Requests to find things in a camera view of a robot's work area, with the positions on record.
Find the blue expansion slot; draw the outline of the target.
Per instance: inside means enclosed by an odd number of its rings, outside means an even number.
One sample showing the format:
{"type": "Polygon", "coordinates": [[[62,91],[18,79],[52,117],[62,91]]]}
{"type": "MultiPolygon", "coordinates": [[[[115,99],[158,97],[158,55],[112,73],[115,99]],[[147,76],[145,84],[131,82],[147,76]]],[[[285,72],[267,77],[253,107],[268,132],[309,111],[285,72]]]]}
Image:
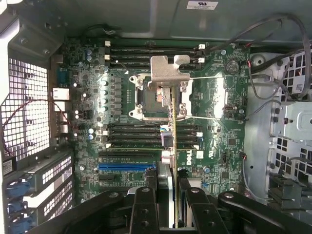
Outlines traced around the blue expansion slot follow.
{"type": "Polygon", "coordinates": [[[147,169],[155,168],[154,163],[100,163],[99,170],[103,171],[135,171],[144,172],[147,169]]]}

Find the green motherboard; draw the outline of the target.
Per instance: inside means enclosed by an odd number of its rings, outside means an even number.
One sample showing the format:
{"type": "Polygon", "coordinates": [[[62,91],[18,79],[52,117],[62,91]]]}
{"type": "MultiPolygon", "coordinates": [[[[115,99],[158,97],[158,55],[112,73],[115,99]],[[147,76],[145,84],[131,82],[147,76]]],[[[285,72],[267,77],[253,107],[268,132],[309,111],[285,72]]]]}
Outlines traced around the green motherboard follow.
{"type": "MultiPolygon", "coordinates": [[[[167,56],[173,63],[176,54],[131,54],[110,53],[111,44],[157,44],[157,45],[209,45],[204,41],[182,41],[163,39],[77,39],[68,38],[57,50],[51,60],[56,65],[57,84],[53,91],[57,106],[64,106],[65,114],[61,117],[60,128],[63,135],[72,143],[75,152],[75,190],[81,200],[87,200],[100,193],[101,186],[144,186],[146,172],[135,171],[103,171],[98,169],[100,163],[154,163],[155,170],[162,162],[169,161],[169,127],[107,129],[111,123],[121,124],[168,124],[165,121],[140,121],[129,116],[129,103],[134,101],[134,94],[127,97],[127,91],[133,85],[129,78],[134,75],[148,73],[148,69],[129,69],[129,77],[124,75],[123,68],[112,69],[106,66],[113,63],[104,58],[108,56],[167,56]],[[104,136],[104,130],[117,131],[160,131],[159,135],[112,135],[104,136]],[[103,145],[107,137],[161,137],[164,149],[105,149],[103,145]],[[153,152],[154,157],[98,157],[100,152],[153,152]],[[115,175],[115,181],[99,182],[99,175],[115,175]]],[[[202,132],[197,137],[202,150],[177,148],[177,167],[187,170],[189,178],[200,178],[202,188],[217,195],[226,190],[238,191],[241,188],[241,160],[245,134],[245,116],[248,92],[247,59],[249,50],[239,44],[231,44],[222,51],[214,51],[190,58],[205,58],[204,63],[190,62],[180,66],[180,71],[189,73],[191,78],[211,77],[221,74],[224,77],[226,90],[225,106],[220,120],[186,118],[176,119],[177,124],[200,125],[202,130],[184,130],[176,127],[176,132],[202,132]],[[239,64],[239,72],[235,75],[225,73],[225,64],[235,60],[239,64]]],[[[118,142],[122,144],[152,142],[118,142]]]]}

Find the CPU socket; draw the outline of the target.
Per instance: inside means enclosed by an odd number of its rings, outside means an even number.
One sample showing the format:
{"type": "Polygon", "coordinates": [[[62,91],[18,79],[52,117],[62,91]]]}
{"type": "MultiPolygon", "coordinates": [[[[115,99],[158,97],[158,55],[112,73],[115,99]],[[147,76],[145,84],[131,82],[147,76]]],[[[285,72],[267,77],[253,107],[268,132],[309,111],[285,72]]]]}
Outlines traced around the CPU socket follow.
{"type": "MultiPolygon", "coordinates": [[[[161,90],[151,91],[148,82],[150,74],[142,73],[131,76],[129,82],[133,85],[127,91],[134,94],[134,101],[129,103],[129,116],[140,121],[165,121],[168,119],[169,107],[162,105],[161,90]]],[[[193,81],[182,81],[178,88],[175,88],[175,111],[178,120],[186,119],[192,114],[190,95],[192,94],[193,81]]]]}

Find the metal socket cover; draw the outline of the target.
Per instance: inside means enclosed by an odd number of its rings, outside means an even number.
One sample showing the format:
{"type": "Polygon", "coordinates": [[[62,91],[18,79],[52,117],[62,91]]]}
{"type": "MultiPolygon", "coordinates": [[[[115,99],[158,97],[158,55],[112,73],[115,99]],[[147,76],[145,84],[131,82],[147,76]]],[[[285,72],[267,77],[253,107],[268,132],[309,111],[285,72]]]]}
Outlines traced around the metal socket cover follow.
{"type": "Polygon", "coordinates": [[[192,101],[197,110],[187,114],[186,118],[220,120],[225,106],[226,90],[224,77],[221,74],[211,77],[191,78],[193,82],[192,94],[198,102],[192,101]]]}

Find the metal disk bay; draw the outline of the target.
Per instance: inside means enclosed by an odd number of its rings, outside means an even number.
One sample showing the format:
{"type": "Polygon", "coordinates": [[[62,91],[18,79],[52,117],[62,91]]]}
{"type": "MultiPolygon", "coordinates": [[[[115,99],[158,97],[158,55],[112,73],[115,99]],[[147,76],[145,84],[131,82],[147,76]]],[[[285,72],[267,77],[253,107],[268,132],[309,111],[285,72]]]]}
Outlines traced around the metal disk bay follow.
{"type": "Polygon", "coordinates": [[[246,196],[312,225],[312,85],[297,53],[253,75],[248,89],[246,196]]]}

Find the round coin battery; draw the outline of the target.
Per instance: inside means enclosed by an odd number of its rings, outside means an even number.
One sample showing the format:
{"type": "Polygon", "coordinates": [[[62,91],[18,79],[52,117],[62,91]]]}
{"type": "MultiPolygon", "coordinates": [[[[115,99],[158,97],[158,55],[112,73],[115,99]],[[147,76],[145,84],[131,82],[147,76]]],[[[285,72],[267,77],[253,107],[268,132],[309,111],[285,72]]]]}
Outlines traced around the round coin battery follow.
{"type": "Polygon", "coordinates": [[[239,72],[239,64],[235,60],[231,60],[225,64],[225,73],[229,75],[235,75],[239,72]]]}

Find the thin metal locking lever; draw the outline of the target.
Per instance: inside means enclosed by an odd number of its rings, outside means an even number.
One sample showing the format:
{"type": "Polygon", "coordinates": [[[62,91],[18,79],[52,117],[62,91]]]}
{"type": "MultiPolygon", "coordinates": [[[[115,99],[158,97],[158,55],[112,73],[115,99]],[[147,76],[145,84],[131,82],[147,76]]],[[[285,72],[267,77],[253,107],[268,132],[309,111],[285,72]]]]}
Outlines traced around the thin metal locking lever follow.
{"type": "Polygon", "coordinates": [[[117,60],[117,59],[115,60],[115,62],[116,62],[117,65],[120,65],[120,66],[123,68],[123,70],[124,70],[124,75],[127,76],[127,77],[129,77],[129,75],[130,75],[129,73],[130,73],[130,72],[129,72],[129,69],[125,66],[125,64],[122,63],[121,61],[117,60]]]}

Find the black open PC case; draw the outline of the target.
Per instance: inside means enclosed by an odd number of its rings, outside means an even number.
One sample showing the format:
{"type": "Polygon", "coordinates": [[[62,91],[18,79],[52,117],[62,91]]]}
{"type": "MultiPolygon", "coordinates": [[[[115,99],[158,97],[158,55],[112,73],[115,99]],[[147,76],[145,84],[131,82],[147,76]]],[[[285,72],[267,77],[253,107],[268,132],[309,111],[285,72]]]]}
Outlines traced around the black open PC case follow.
{"type": "MultiPolygon", "coordinates": [[[[312,0],[0,0],[0,234],[27,234],[102,193],[78,198],[74,147],[59,126],[66,109],[54,100],[51,60],[68,38],[204,41],[205,53],[239,44],[250,53],[248,89],[253,75],[302,52],[305,86],[298,97],[312,85],[312,0]]],[[[170,155],[171,132],[169,138],[170,155]]],[[[223,192],[250,198],[244,145],[240,155],[241,188],[223,192]]],[[[201,189],[215,199],[220,194],[201,189]]],[[[196,234],[179,184],[175,228],[170,156],[156,170],[155,193],[157,234],[196,234]]]]}

